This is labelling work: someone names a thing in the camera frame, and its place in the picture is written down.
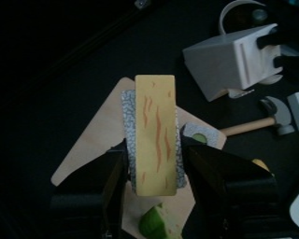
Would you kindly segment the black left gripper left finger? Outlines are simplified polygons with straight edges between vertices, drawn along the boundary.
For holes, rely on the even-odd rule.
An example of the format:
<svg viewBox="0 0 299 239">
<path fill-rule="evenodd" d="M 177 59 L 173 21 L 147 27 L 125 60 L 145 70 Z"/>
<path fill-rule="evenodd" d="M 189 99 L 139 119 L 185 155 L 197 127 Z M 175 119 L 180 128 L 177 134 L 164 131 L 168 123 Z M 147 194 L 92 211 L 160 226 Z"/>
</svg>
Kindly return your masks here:
<svg viewBox="0 0 299 239">
<path fill-rule="evenodd" d="M 121 239 L 125 141 L 77 169 L 50 198 L 50 239 Z"/>
</svg>

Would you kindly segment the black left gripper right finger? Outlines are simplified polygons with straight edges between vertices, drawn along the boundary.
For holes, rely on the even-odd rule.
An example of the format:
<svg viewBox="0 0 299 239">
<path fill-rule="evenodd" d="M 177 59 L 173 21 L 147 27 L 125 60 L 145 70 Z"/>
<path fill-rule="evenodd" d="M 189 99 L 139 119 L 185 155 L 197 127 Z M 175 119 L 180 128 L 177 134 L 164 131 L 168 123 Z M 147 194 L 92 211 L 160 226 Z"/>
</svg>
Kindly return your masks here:
<svg viewBox="0 0 299 239">
<path fill-rule="evenodd" d="M 181 138 L 185 173 L 211 239 L 272 239 L 282 235 L 271 173 L 188 136 Z"/>
</svg>

